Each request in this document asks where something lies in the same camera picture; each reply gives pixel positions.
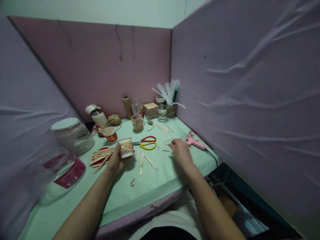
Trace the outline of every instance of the glue gun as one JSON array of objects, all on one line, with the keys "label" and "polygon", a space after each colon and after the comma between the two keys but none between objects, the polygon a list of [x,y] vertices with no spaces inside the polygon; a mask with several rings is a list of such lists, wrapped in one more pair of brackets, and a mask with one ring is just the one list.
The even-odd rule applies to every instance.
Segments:
[{"label": "glue gun", "polygon": [[201,143],[198,143],[199,140],[194,140],[193,139],[193,135],[192,135],[192,131],[190,131],[188,133],[188,136],[187,136],[187,140],[186,140],[186,144],[190,147],[191,145],[193,146],[196,146],[197,148],[200,148],[202,150],[205,150],[207,148],[206,145],[203,145]]}]

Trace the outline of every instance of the twine-wrapped cup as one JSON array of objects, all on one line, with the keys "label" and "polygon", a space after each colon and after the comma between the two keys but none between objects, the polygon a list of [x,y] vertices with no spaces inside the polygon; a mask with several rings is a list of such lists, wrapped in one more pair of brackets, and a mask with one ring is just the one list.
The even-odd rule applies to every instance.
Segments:
[{"label": "twine-wrapped cup", "polygon": [[176,109],[177,109],[177,105],[168,105],[168,110],[167,110],[167,118],[174,118],[176,116]]},{"label": "twine-wrapped cup", "polygon": [[132,121],[133,129],[135,131],[140,132],[140,131],[143,130],[144,122],[142,121],[142,117],[137,119],[136,115],[132,115],[131,116],[131,121]]}]

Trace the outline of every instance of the desk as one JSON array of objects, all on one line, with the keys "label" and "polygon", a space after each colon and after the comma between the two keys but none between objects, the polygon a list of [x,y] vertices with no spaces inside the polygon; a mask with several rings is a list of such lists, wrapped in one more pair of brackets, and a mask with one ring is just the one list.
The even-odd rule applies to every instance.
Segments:
[{"label": "desk", "polygon": [[[100,226],[136,212],[187,185],[187,179],[171,157],[171,150],[166,145],[169,142],[163,142],[170,138],[182,138],[185,140],[190,129],[177,117],[168,119],[165,123],[159,122],[158,119],[154,119],[153,122],[163,126],[167,123],[174,133],[171,131],[170,133],[162,132],[156,126],[151,131],[148,131],[152,127],[148,124],[144,126],[141,132],[136,133],[133,131],[132,122],[129,119],[125,120],[121,128],[117,130],[118,139],[132,137],[133,142],[140,141],[143,137],[149,135],[155,136],[157,138],[157,147],[150,151],[140,148],[140,154],[142,155],[142,152],[145,152],[159,171],[157,172],[144,159],[143,173],[140,175],[136,151],[134,157],[115,178]],[[115,143],[107,142],[105,138],[99,138],[97,135],[94,136],[94,139],[96,141],[95,146],[80,156],[80,159],[85,164],[89,162],[94,151],[102,147],[115,147],[116,145]],[[190,151],[194,163],[203,176],[216,168],[215,160],[206,152],[196,147],[191,147]],[[213,151],[209,151],[218,159],[218,156]],[[43,204],[40,201],[30,214],[20,239],[51,239],[104,169],[105,166],[97,174],[93,175],[95,168],[88,166],[82,180],[66,195],[51,204]],[[131,187],[130,183],[134,178],[134,186]]]}]

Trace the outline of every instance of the yellow scissors handle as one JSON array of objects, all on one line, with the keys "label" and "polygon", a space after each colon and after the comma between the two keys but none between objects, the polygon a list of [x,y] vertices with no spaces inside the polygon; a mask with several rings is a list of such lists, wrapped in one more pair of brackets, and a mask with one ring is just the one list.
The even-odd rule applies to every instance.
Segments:
[{"label": "yellow scissors handle", "polygon": [[[146,148],[146,147],[144,147],[144,146],[149,145],[149,144],[154,144],[154,146],[153,146],[152,148]],[[141,147],[141,148],[143,148],[143,149],[145,149],[145,150],[152,150],[152,149],[155,149],[155,148],[156,148],[156,146],[157,146],[157,143],[156,143],[156,142],[150,142],[150,143],[140,144],[140,147]]]}]

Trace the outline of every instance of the scissors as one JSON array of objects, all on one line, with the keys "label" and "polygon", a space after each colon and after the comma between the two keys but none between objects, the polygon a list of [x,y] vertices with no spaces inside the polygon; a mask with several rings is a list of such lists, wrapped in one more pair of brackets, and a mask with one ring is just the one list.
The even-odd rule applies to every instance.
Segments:
[{"label": "scissors", "polygon": [[[145,138],[142,138],[140,142],[132,143],[132,145],[133,146],[140,145],[140,147],[145,149],[145,150],[152,150],[152,149],[155,149],[156,146],[157,146],[156,140],[157,139],[154,136],[147,136]],[[149,144],[154,144],[154,146],[152,148],[146,148],[145,146],[149,145]]]}]

